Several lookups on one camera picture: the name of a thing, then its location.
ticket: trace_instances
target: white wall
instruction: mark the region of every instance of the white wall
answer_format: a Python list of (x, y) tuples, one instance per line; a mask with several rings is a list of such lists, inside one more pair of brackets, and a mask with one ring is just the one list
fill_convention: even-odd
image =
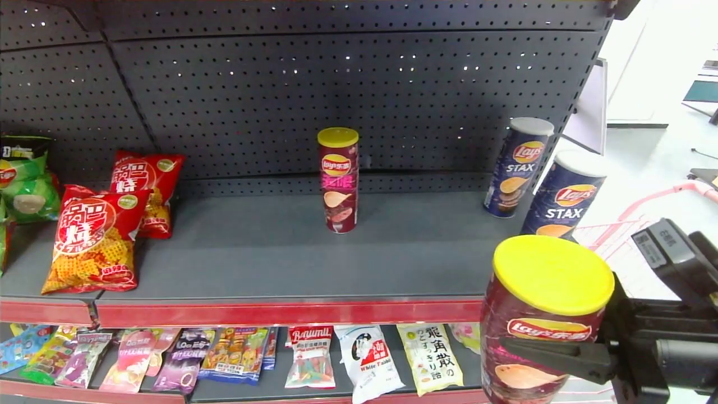
[(718, 38), (718, 0), (641, 0), (611, 26), (609, 123), (669, 124)]

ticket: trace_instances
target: red shelf edge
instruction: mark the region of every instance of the red shelf edge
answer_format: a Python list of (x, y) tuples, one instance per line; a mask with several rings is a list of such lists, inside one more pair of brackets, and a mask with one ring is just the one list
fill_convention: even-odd
[[(422, 397), (416, 395), (415, 392), (404, 392), (397, 394), (385, 394), (374, 400), (369, 400), (368, 404), (488, 404), (489, 400), (482, 389), (474, 390), (451, 390), (437, 391), (428, 393)], [(301, 399), (279, 399), (279, 400), (262, 400), (262, 401), (236, 401), (236, 402), (216, 402), (203, 404), (352, 404), (351, 397), (336, 398), (301, 398)]]
[(37, 301), (23, 298), (0, 300), (0, 321), (4, 323), (57, 324), (63, 326), (93, 325), (90, 308), (81, 300)]
[(482, 300), (406, 300), (297, 303), (96, 304), (105, 328), (292, 325), (308, 323), (461, 323), (479, 321)]
[(40, 400), (61, 400), (71, 403), (89, 404), (185, 404), (185, 398), (179, 394), (138, 393), (123, 394), (100, 390), (84, 390), (68, 387), (36, 385), (15, 380), (0, 380), (0, 392), (4, 395), (20, 395)]

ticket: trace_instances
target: blue chip can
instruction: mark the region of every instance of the blue chip can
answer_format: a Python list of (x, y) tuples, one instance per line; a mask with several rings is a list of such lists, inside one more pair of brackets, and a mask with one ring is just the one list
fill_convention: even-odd
[(564, 150), (536, 191), (521, 234), (568, 239), (585, 216), (606, 179), (603, 157), (584, 150)]
[(538, 170), (554, 125), (538, 118), (514, 118), (501, 147), (484, 208), (499, 218), (512, 217)]

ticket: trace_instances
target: potato chip can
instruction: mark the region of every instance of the potato chip can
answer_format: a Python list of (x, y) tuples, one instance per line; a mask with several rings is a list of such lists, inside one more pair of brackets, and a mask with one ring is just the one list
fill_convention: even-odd
[(326, 128), (317, 140), (327, 228), (348, 233), (357, 224), (359, 134), (348, 128)]
[(508, 136), (501, 147), (489, 191), (486, 210), (500, 218), (512, 217), (521, 196), (538, 171), (554, 125), (538, 118), (514, 118), (508, 124)]
[(499, 338), (595, 341), (614, 277), (589, 249), (524, 235), (496, 247), (482, 306), (481, 371), (492, 404), (548, 404), (568, 375), (509, 353)]
[(528, 208), (521, 234), (569, 239), (606, 179), (605, 159), (586, 150), (556, 153)]

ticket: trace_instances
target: red chip can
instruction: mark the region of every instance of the red chip can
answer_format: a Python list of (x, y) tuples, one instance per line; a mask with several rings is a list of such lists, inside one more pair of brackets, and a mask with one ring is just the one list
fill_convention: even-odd
[(359, 134), (348, 128), (326, 128), (317, 140), (327, 228), (348, 233), (357, 224)]
[(549, 404), (568, 375), (508, 352), (501, 337), (596, 340), (614, 277), (593, 251), (525, 235), (496, 247), (481, 313), (482, 384), (492, 404)]

